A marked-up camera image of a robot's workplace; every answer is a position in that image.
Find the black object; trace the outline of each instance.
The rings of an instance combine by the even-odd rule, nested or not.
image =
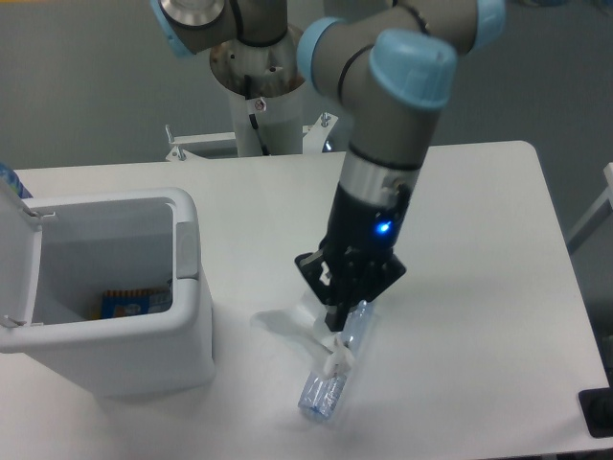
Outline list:
[[[245,75],[244,81],[245,81],[245,100],[249,101],[250,99],[253,99],[253,95],[251,94],[252,93],[251,86],[252,86],[253,80],[251,79],[250,76]],[[258,143],[260,144],[262,156],[270,156],[270,150],[268,149],[268,146],[266,145],[264,140],[261,138],[260,124],[258,123],[258,119],[256,118],[255,113],[249,114],[249,123],[251,124],[251,127],[253,128],[253,130],[256,131],[256,137],[258,138]]]
[[[320,302],[329,306],[326,324],[331,331],[342,331],[357,304],[372,302],[406,272],[394,255],[394,244],[409,198],[408,187],[401,185],[396,205],[381,208],[337,187],[319,250],[295,259]],[[380,225],[385,231],[377,231]]]
[[[613,437],[613,388],[583,390],[579,402],[592,437]]]

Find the open bin lid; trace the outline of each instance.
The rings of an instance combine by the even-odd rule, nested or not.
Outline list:
[[[32,321],[41,241],[40,217],[0,179],[0,333]]]

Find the plastic bottle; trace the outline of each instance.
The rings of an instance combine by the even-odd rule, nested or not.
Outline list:
[[[0,163],[0,177],[15,190],[15,193],[18,194],[20,198],[32,198],[32,194],[23,186],[15,171],[3,163]]]
[[[368,325],[373,318],[373,304],[362,302],[347,317],[345,329],[341,337],[348,344],[350,350],[356,355]],[[306,380],[305,388],[298,401],[298,407],[317,422],[329,420],[341,397],[348,375],[323,380],[311,372]]]

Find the robotic arm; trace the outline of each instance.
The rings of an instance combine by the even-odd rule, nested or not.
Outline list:
[[[394,255],[400,227],[439,114],[456,55],[503,29],[504,0],[397,0],[366,20],[325,18],[298,49],[302,74],[347,108],[354,129],[319,250],[296,264],[342,331],[348,314],[406,271]]]
[[[305,81],[296,65],[302,32],[287,24],[286,0],[150,4],[176,55],[211,49],[211,70],[230,98],[238,156],[302,151],[302,106],[294,97]]]

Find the light blue joint cap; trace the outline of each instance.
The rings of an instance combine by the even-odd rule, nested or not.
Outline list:
[[[477,35],[473,50],[478,50],[500,36],[505,29],[505,0],[477,0]]]
[[[298,70],[303,74],[305,80],[313,86],[315,86],[313,82],[313,56],[315,55],[317,43],[328,27],[338,22],[345,21],[338,17],[323,17],[318,19],[308,26],[300,39],[300,43],[298,43]]]
[[[402,29],[383,32],[370,55],[375,80],[402,103],[423,110],[447,104],[457,63],[446,42]]]
[[[158,0],[150,0],[149,3],[151,4],[151,9],[155,13],[155,18],[157,19],[158,24],[162,28],[162,31],[164,31],[166,39],[169,41],[169,45],[172,48],[174,55],[178,58],[193,56],[193,53],[188,50],[179,37],[176,36],[176,33],[170,26],[168,19],[162,12],[162,7],[160,7]]]

